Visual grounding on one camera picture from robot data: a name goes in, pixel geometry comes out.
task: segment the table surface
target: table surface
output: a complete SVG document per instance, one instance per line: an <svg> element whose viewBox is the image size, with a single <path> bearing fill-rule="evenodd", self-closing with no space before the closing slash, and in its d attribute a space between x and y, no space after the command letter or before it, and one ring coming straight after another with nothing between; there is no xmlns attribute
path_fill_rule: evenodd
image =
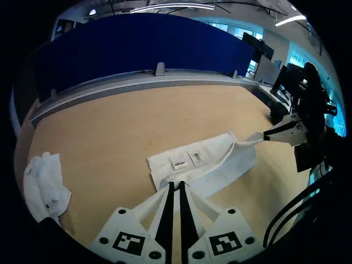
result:
<svg viewBox="0 0 352 264"><path fill-rule="evenodd" d="M46 151L60 154L63 182L72 191L61 223L89 247L117 207L133 208L155 193L147 157L229 131L245 140L272 126L269 111L239 86L183 86L112 95L43 119L35 130L29 160ZM297 173L289 144L263 142L256 151L255 166L209 199L222 208L237 207L262 240L276 213L306 187L308 172ZM201 217L208 227L210 220ZM179 212L174 216L173 262L180 262Z"/></svg>

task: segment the screw hole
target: screw hole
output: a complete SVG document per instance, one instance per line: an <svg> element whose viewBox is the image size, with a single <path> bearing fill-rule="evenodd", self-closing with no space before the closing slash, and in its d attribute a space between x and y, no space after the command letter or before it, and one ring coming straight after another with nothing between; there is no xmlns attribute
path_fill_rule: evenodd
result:
<svg viewBox="0 0 352 264"><path fill-rule="evenodd" d="M152 251L149 253L149 258L153 260L158 260L159 258L161 258L161 253L158 251Z"/></svg>
<svg viewBox="0 0 352 264"><path fill-rule="evenodd" d="M251 245L254 243L254 240L255 240L254 237L249 237L249 238L246 238L245 243L247 245Z"/></svg>
<svg viewBox="0 0 352 264"><path fill-rule="evenodd" d="M204 258L205 253L203 251L196 251L192 254L192 258L200 260L202 258Z"/></svg>
<svg viewBox="0 0 352 264"><path fill-rule="evenodd" d="M109 243L109 240L107 238L99 238L99 242L105 245Z"/></svg>

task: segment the ceiling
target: ceiling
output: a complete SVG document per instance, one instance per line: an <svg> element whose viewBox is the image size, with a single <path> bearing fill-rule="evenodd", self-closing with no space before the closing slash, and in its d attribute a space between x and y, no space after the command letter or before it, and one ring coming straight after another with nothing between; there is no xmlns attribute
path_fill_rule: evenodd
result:
<svg viewBox="0 0 352 264"><path fill-rule="evenodd" d="M113 5L115 14L123 14L123 13L128 13L132 9L145 7L153 4L182 3L182 2L204 4L204 3L209 3L211 1L212 0L165 0L165 1L163 0L111 0L111 3ZM277 10L286 15L294 15L299 13L298 11L295 11L291 7L291 4L287 0L242 0L242 2L259 4L259 5ZM97 18L112 15L112 10L111 10L109 0L84 0L79 4L77 4L75 7L84 8L86 10L87 18L97 19ZM96 10L96 14L93 16L89 16L89 12L92 9ZM177 9L177 7L160 9L160 10L154 9L149 12L167 13L175 9Z"/></svg>

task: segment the blue divider panel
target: blue divider panel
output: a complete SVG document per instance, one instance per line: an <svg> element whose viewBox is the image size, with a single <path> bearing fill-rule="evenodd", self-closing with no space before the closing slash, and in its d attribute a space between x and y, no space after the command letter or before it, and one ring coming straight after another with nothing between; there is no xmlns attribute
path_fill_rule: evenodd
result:
<svg viewBox="0 0 352 264"><path fill-rule="evenodd" d="M37 55L40 101L50 90L117 73L169 69L245 75L254 48L213 26L175 15L128 14L88 22L67 32Z"/></svg>

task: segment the crumpled white cloth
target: crumpled white cloth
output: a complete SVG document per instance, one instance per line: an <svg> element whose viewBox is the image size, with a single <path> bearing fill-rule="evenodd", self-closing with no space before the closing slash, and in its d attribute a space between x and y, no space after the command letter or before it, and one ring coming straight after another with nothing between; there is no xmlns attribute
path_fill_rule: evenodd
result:
<svg viewBox="0 0 352 264"><path fill-rule="evenodd" d="M257 139L254 134L247 141ZM147 158L156 190L171 181L177 186L183 180L204 197L219 192L252 168L257 160L253 146L236 147L236 142L234 134L229 132ZM200 164L195 162L194 153L199 153ZM174 196L175 211L179 208L178 192Z"/></svg>
<svg viewBox="0 0 352 264"><path fill-rule="evenodd" d="M58 217L66 211L72 194L63 185L60 155L45 152L33 157L25 169L23 187L34 219L40 222L49 216L59 224Z"/></svg>

